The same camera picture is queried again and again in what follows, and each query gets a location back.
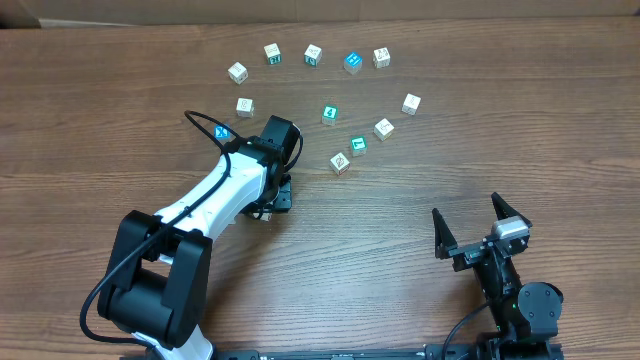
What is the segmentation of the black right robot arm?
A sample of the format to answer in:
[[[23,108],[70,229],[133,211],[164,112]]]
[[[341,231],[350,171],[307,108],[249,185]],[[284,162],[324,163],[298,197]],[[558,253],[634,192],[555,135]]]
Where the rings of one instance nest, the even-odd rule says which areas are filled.
[[[472,269],[485,303],[460,320],[441,345],[427,345],[427,359],[561,360],[558,335],[563,293],[551,283],[524,284],[512,258],[528,248],[532,222],[498,193],[491,194],[497,221],[481,241],[460,247],[438,209],[432,210],[435,257],[452,259],[456,272]],[[491,312],[494,332],[481,333],[473,344],[453,343],[456,333],[483,310]]]

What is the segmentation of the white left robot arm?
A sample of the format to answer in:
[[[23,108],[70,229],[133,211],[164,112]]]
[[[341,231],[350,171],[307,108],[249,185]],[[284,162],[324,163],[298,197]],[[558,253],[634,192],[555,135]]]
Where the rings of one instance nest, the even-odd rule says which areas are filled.
[[[199,323],[214,240],[237,215],[267,220],[292,207],[290,170],[300,129],[271,116],[258,136],[216,140],[215,168],[174,204],[120,222],[105,276],[82,305],[90,339],[144,347],[146,359],[212,359]]]

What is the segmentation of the green-edged picture wooden block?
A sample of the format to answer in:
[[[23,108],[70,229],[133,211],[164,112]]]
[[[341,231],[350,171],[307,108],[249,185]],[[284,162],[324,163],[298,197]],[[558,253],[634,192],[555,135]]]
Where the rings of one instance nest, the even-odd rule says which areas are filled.
[[[268,222],[271,220],[272,214],[271,213],[253,213],[252,217],[256,220]]]

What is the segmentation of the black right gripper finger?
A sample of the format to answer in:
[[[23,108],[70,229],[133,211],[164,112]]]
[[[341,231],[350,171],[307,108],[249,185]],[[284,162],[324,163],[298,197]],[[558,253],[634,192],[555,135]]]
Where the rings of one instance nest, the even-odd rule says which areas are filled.
[[[527,219],[524,215],[522,215],[516,209],[511,207],[497,192],[493,192],[491,194],[491,200],[494,207],[494,211],[499,220],[504,220],[510,217],[520,217],[521,220],[529,228],[533,226],[532,222],[529,219]]]
[[[435,230],[435,257],[438,259],[450,258],[451,252],[458,248],[458,243],[437,208],[432,209],[432,217]]]

